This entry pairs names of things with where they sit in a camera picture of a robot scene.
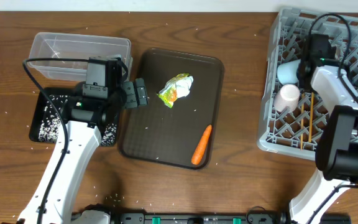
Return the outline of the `pink cup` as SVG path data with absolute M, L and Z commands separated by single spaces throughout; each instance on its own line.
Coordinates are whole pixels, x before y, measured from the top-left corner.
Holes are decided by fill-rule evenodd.
M 273 106 L 276 111 L 282 112 L 288 109 L 289 112 L 297 109 L 300 98 L 300 90 L 293 84 L 286 84 L 276 94 Z

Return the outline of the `light blue cup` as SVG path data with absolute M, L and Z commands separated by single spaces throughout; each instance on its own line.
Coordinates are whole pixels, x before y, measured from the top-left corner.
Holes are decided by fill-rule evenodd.
M 301 60 L 283 63 L 277 68 L 277 78 L 282 85 L 297 84 L 297 70 Z

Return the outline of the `wooden chopstick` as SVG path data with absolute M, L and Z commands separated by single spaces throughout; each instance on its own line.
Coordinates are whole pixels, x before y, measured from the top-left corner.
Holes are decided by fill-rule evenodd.
M 301 94 L 301 99 L 303 99 L 305 97 L 305 94 L 302 93 Z M 304 106 L 304 103 L 301 104 L 301 115 L 304 113 L 304 110 L 305 110 L 305 106 Z M 300 122 L 300 131 L 303 130 L 304 128 L 304 118 L 301 118 L 301 122 Z M 301 133 L 300 135 L 300 149 L 303 150 L 303 133 Z

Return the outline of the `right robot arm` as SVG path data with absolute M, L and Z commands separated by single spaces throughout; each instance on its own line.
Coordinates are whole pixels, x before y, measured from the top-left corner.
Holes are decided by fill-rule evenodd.
M 303 58 L 297 77 L 323 100 L 329 120 L 316 147 L 316 170 L 280 221 L 321 223 L 344 192 L 358 189 L 358 92 L 335 59 Z

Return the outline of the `wooden chopstick diagonal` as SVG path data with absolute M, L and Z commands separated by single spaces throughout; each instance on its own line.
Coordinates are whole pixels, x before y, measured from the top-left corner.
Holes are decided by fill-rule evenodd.
M 310 118 L 309 118 L 309 127 L 308 127 L 308 142 L 312 141 L 313 111 L 314 111 L 314 92 L 311 92 L 311 96 L 310 96 Z

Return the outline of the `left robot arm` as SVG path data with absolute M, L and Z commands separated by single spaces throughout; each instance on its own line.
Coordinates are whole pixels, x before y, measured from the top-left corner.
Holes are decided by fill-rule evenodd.
M 55 148 L 18 223 L 109 223 L 110 211 L 99 207 L 74 218 L 74 202 L 96 148 L 115 144 L 120 111 L 146 104 L 141 78 L 125 82 L 110 100 L 86 98 L 79 88 L 46 88 L 37 101 L 30 137 Z

